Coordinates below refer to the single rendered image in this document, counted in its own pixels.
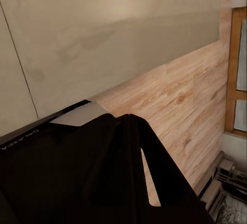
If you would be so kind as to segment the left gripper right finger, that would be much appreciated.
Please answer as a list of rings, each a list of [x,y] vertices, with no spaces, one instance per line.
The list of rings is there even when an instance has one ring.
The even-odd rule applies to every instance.
[[[149,123],[129,116],[137,224],[216,224]],[[149,203],[141,148],[161,206]]]

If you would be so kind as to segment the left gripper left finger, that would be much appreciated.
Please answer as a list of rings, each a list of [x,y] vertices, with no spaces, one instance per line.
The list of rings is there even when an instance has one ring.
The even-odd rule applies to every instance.
[[[103,206],[122,146],[122,205]],[[59,224],[137,224],[129,114],[115,118]]]

